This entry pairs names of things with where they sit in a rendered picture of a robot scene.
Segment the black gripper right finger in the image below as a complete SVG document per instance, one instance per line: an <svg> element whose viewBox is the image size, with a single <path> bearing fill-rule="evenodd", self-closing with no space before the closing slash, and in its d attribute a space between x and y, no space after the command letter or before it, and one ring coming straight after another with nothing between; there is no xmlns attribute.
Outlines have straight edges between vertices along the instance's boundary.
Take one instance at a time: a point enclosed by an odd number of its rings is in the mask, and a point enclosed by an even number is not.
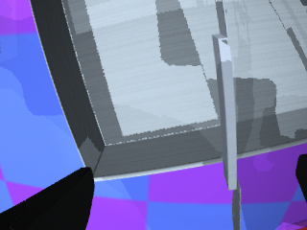
<svg viewBox="0 0 307 230"><path fill-rule="evenodd" d="M304 199L307 202L307 154L300 154L296 161L295 175L299 181L300 189L302 189Z"/></svg>

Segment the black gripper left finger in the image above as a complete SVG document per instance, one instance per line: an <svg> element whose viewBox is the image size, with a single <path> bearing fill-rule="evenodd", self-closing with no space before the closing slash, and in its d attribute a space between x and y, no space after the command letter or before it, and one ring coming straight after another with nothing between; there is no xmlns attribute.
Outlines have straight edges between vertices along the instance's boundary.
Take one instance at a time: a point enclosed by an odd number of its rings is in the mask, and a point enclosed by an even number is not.
<svg viewBox="0 0 307 230"><path fill-rule="evenodd" d="M0 230L85 230L95 180L91 168L74 170L0 214Z"/></svg>

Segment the grey roasting tin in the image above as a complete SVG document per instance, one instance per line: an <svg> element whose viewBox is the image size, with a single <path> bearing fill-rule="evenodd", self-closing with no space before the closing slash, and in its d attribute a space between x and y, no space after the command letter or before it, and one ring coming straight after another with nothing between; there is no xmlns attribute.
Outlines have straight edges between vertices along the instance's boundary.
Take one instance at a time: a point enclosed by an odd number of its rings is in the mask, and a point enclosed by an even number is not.
<svg viewBox="0 0 307 230"><path fill-rule="evenodd" d="M30 0L62 115L93 180L223 162L216 1ZM306 143L307 5L224 3L237 160Z"/></svg>

